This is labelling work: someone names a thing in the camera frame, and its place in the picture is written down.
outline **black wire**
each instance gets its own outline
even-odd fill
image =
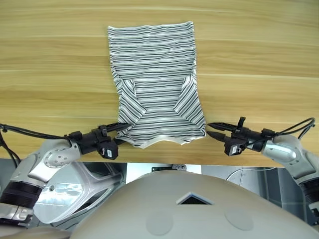
[[[296,128],[296,127],[300,126],[300,125],[303,124],[303,123],[308,122],[308,121],[310,121],[308,124],[306,124],[306,125],[304,125],[304,126],[298,128],[298,129],[295,129],[295,130],[293,130],[293,131],[289,131],[289,130],[291,130],[291,129],[293,129],[293,128]],[[279,134],[279,135],[293,134],[293,133],[296,133],[296,132],[298,132],[298,131],[300,131],[300,130],[303,130],[303,129],[305,129],[305,128],[313,127],[314,125],[315,125],[315,118],[309,118],[309,119],[306,119],[306,120],[304,120],[304,121],[302,121],[302,122],[300,122],[300,123],[298,123],[298,124],[296,124],[296,125],[294,125],[294,126],[291,126],[290,128],[287,128],[287,129],[285,129],[285,130],[279,132],[278,134]]]
[[[1,134],[1,131],[0,131],[0,146],[2,146],[7,151],[7,153],[9,154],[10,158],[12,159],[12,161],[14,163],[15,168],[17,168],[18,167],[18,163],[17,163],[17,161],[15,160],[15,158],[13,156],[13,155],[16,155],[16,153],[14,153],[11,149],[9,149],[9,147],[7,146],[7,144],[4,141],[4,138],[3,138],[2,134]]]
[[[298,124],[295,124],[295,125],[293,125],[293,126],[287,128],[287,129],[281,131],[281,132],[277,132],[277,133],[275,133],[275,134],[272,135],[272,136],[268,136],[268,137],[265,137],[265,138],[256,140],[256,141],[254,141],[254,142],[248,143],[248,144],[245,145],[245,147],[250,146],[250,145],[253,145],[253,144],[258,143],[258,142],[264,142],[264,141],[267,141],[267,140],[271,140],[271,139],[273,139],[274,137],[277,137],[277,136],[293,134],[293,133],[299,132],[300,130],[302,130],[302,132],[301,132],[301,134],[298,136],[298,139],[301,140],[302,137],[309,131],[309,129],[310,129],[311,127],[314,127],[314,126],[315,126],[315,121],[316,121],[315,118],[306,119],[306,120],[304,120],[304,121],[302,121],[302,122],[300,122],[300,123],[298,123]],[[298,126],[300,126],[301,124],[304,124],[304,123],[306,123],[306,122],[309,122],[309,123],[306,124],[306,125],[304,125],[304,126],[302,126],[302,127],[300,127],[300,128],[297,128]]]
[[[67,136],[62,137],[62,136],[56,136],[56,135],[51,135],[51,134],[39,133],[39,132],[31,131],[31,130],[28,130],[25,128],[15,127],[15,126],[6,125],[6,124],[2,124],[2,123],[0,123],[0,129],[2,129],[3,132],[7,132],[9,130],[9,131],[13,131],[16,133],[20,133],[20,134],[24,134],[24,135],[36,137],[36,138],[68,139]],[[7,146],[7,144],[4,141],[4,138],[1,135],[1,132],[0,132],[0,143],[1,143],[0,146],[4,147],[4,149],[8,152],[10,158],[14,162],[15,167],[17,168],[17,166],[21,163],[21,160],[15,152],[13,152],[11,149],[9,149],[9,147]]]
[[[10,131],[24,134],[24,135],[31,136],[31,137],[44,138],[44,139],[65,139],[64,136],[56,136],[56,135],[51,135],[51,134],[46,134],[46,133],[39,133],[39,132],[31,131],[28,129],[15,127],[15,126],[11,126],[11,125],[6,125],[6,124],[1,124],[1,123],[0,123],[0,128],[2,128],[4,130],[4,132],[10,130]]]

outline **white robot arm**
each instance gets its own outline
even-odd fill
[[[30,154],[14,171],[0,197],[0,224],[27,224],[33,207],[46,183],[64,166],[81,155],[98,151],[103,158],[115,159],[118,146],[107,132],[123,130],[129,124],[102,125],[90,133],[73,132],[67,139],[46,140],[37,152]]]
[[[245,118],[241,117],[238,125],[228,123],[209,123],[218,130],[231,131],[228,137],[219,132],[207,133],[214,139],[225,143],[225,153],[229,156],[241,154],[246,148],[261,152],[264,156],[283,165],[293,180],[303,190],[309,208],[319,223],[319,157],[305,150],[300,142],[302,136],[315,126],[315,119],[309,118],[289,129],[275,133],[269,129],[255,132],[243,127]],[[290,131],[299,125],[309,122],[304,127]],[[291,133],[303,130],[299,138]]]
[[[291,135],[278,135],[266,129],[258,133],[242,127],[242,123],[243,119],[238,126],[209,124],[219,130],[232,131],[231,137],[217,132],[208,134],[225,142],[228,155],[240,154],[248,148],[285,166],[303,188],[312,212],[318,216],[319,158],[304,150],[300,141]],[[49,140],[20,164],[0,198],[2,225],[30,220],[32,207],[45,183],[61,166],[84,153],[80,143],[79,138]],[[101,155],[108,155],[107,148],[99,151]],[[55,238],[66,238],[56,235]],[[81,222],[71,239],[106,235],[141,239],[158,236],[185,239],[196,235],[201,238],[213,235],[246,239],[319,238],[319,234],[301,220],[241,187],[214,177],[179,171],[154,172],[125,185]],[[21,233],[14,238],[26,236]]]

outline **wood grain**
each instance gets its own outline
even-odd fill
[[[198,92],[207,122],[281,130],[319,118],[317,0],[2,0],[0,122],[64,135],[116,122],[106,27],[194,21]],[[21,157],[41,139],[4,135]],[[319,154],[319,128],[303,145]],[[278,166],[251,151],[227,157],[209,137],[120,146],[116,162]],[[0,149],[0,157],[7,157]],[[104,161],[97,154],[83,161]]]

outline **striped shirt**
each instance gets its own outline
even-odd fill
[[[117,139],[146,148],[206,136],[196,82],[193,22],[108,27],[119,122],[132,126]]]

